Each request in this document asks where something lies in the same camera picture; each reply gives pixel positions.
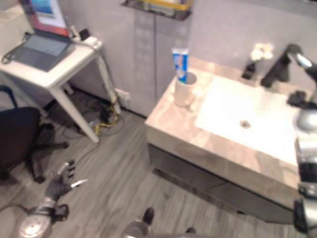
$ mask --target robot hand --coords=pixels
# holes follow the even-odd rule
[[[67,219],[69,208],[66,204],[58,205],[58,200],[75,187],[88,181],[83,179],[70,184],[74,171],[74,161],[65,163],[58,170],[46,189],[44,201],[32,208],[22,222],[18,233],[19,238],[47,238],[55,222]]]
[[[85,183],[87,179],[80,180],[76,183],[70,184],[69,181],[74,177],[75,162],[69,161],[65,163],[57,172],[57,175],[50,181],[45,197],[50,198],[55,202],[69,193],[73,188]]]

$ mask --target sink drain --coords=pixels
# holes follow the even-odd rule
[[[243,129],[249,129],[251,127],[251,124],[247,120],[240,121],[240,126]]]

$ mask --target white wall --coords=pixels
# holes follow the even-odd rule
[[[189,46],[191,55],[242,70],[256,42],[270,42],[275,58],[260,65],[264,74],[290,42],[317,61],[317,4],[302,0],[195,0],[184,22],[121,7],[123,0],[61,1],[78,29],[103,41],[115,87],[131,94],[130,109],[148,115],[174,75],[171,48]],[[314,84],[296,66],[292,83]],[[72,83],[106,98],[96,66]]]
[[[14,5],[16,5],[17,0],[1,0],[0,1],[0,10],[7,10]]]

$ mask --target bathroom sink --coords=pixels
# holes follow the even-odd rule
[[[214,77],[195,126],[296,165],[298,109],[286,100],[262,87]]]

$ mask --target wall shelf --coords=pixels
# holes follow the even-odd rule
[[[184,21],[192,13],[194,0],[185,0],[185,3],[176,4],[164,0],[125,0],[121,5],[136,10],[149,12],[155,15]]]

